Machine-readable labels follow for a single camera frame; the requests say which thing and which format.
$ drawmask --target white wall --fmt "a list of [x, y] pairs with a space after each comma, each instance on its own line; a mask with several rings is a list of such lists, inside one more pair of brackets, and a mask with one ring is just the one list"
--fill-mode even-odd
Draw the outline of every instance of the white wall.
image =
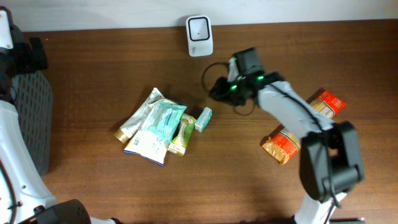
[[398, 18], [398, 0], [0, 0], [23, 31]]

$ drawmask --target wooden table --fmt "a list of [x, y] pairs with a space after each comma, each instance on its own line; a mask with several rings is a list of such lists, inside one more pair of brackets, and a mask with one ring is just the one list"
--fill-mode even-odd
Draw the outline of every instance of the wooden table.
[[[304, 190], [299, 155], [279, 165], [260, 140], [279, 124], [257, 109], [238, 116], [201, 89], [213, 62], [257, 47], [308, 98], [325, 87], [348, 103], [335, 118], [359, 131], [366, 180], [334, 218], [369, 223], [398, 219], [398, 21], [309, 22], [214, 26], [214, 53], [188, 55], [184, 27], [28, 33], [44, 41], [54, 91], [50, 172], [60, 202], [77, 198], [91, 216], [125, 223], [238, 223], [290, 217]], [[208, 83], [224, 70], [209, 73]], [[168, 153], [164, 167], [123, 153], [113, 132], [153, 87], [188, 104], [213, 109], [187, 153]]]

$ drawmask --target gray plastic basket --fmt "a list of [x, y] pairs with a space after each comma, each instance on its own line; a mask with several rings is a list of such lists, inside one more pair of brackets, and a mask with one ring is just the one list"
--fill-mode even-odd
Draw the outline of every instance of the gray plastic basket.
[[49, 170], [53, 92], [43, 73], [17, 75], [12, 79], [22, 137], [36, 166]]

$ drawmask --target orange wrapper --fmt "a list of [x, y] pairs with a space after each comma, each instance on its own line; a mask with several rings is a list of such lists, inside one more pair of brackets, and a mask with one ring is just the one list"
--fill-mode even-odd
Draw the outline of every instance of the orange wrapper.
[[[332, 118], [347, 104], [331, 94], [328, 90], [324, 90], [310, 106], [327, 118]], [[274, 137], [262, 145], [273, 158], [281, 164], [285, 164], [300, 150], [300, 141], [286, 128], [277, 133]]]

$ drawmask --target wooden surface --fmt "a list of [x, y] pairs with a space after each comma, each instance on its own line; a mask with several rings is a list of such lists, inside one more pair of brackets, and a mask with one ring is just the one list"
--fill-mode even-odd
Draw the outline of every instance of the wooden surface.
[[[214, 53], [188, 56], [184, 27], [30, 33], [44, 41], [54, 91], [50, 172], [60, 202], [77, 198], [90, 215], [125, 223], [239, 223], [290, 217], [304, 190], [299, 155], [279, 165], [259, 146], [277, 126], [257, 109], [238, 116], [200, 86], [213, 62], [257, 47], [308, 98], [320, 87], [348, 103], [335, 118], [359, 131], [366, 180], [334, 218], [368, 223], [398, 219], [398, 21], [314, 22], [213, 27]], [[208, 83], [224, 70], [209, 73]], [[153, 87], [213, 109], [187, 153], [168, 153], [164, 167], [123, 153], [115, 131]]]

